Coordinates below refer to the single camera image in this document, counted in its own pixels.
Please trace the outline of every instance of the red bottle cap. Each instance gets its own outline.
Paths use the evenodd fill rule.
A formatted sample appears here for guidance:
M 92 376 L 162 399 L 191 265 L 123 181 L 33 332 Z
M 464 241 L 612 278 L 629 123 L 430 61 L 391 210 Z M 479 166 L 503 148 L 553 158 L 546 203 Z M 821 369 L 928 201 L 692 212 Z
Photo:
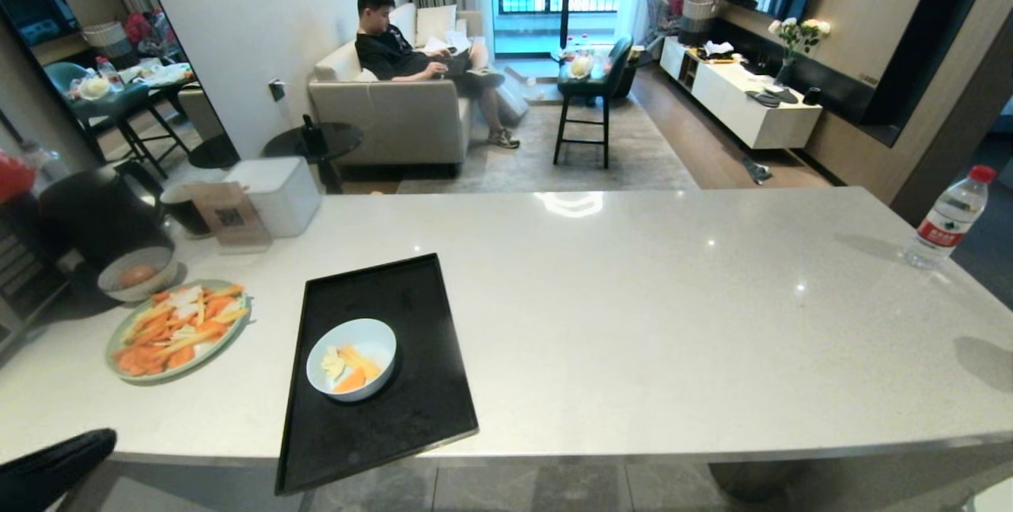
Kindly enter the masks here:
M 970 173 L 967 174 L 967 177 L 982 184 L 992 184 L 992 180 L 996 178 L 996 170 L 989 166 L 973 166 L 970 168 Z

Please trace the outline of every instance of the qr code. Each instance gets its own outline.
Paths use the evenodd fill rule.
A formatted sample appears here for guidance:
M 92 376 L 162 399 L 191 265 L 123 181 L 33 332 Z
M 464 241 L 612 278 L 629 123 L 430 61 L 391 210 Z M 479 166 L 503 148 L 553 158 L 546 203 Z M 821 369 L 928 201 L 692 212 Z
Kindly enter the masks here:
M 235 208 L 216 209 L 215 214 L 225 227 L 242 227 L 246 224 L 239 215 L 239 210 Z

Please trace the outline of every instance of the man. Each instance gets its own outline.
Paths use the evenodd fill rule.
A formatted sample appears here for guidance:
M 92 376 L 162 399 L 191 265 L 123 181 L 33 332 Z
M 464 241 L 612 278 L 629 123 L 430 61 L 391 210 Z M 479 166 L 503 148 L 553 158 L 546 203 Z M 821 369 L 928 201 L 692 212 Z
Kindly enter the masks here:
M 427 81 L 442 78 L 447 72 L 446 60 L 450 52 L 416 52 L 401 34 L 401 29 L 390 23 L 394 0 L 359 0 L 359 34 L 356 52 L 359 62 L 377 79 L 386 81 Z M 489 125 L 489 143 L 516 149 L 521 141 L 514 138 L 499 122 L 499 102 L 495 87 L 503 76 L 488 68 L 489 53 L 482 44 L 472 44 L 468 55 L 468 69 L 459 77 L 451 77 L 459 96 L 478 98 L 478 105 Z

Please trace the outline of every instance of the kitchen island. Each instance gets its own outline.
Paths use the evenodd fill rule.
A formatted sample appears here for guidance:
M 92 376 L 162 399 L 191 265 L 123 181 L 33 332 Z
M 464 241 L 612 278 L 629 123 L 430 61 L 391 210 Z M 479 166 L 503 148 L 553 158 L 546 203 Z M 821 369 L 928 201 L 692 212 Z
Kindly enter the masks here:
M 174 381 L 126 383 L 127 307 L 35 328 L 0 367 L 0 462 L 85 430 L 113 458 L 244 464 L 281 446 L 308 279 L 439 253 L 481 458 L 797 459 L 1013 439 L 1013 312 L 859 188 L 327 197 L 264 253 L 180 240 L 252 319 Z

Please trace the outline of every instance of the small bowl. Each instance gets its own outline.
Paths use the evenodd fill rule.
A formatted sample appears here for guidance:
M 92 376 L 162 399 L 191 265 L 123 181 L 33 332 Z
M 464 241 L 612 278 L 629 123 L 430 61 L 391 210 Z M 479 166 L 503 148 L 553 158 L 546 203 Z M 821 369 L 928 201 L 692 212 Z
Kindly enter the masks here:
M 138 265 L 150 265 L 157 273 L 148 280 L 126 287 L 120 283 L 124 271 Z M 151 298 L 156 292 L 169 288 L 176 274 L 179 263 L 172 259 L 172 250 L 165 247 L 145 247 L 128 252 L 109 264 L 98 275 L 98 289 L 110 298 L 122 302 L 141 302 Z
M 343 348 L 352 345 L 359 353 L 373 360 L 380 367 L 380 375 L 367 381 L 359 389 L 343 393 L 333 392 L 340 379 L 348 375 L 347 369 L 337 379 L 331 379 L 320 365 L 327 353 L 327 347 Z M 397 352 L 397 338 L 390 326 L 373 318 L 356 318 L 334 326 L 317 341 L 306 360 L 306 379 L 317 391 L 339 401 L 359 401 L 376 393 L 390 379 L 394 369 L 394 353 Z

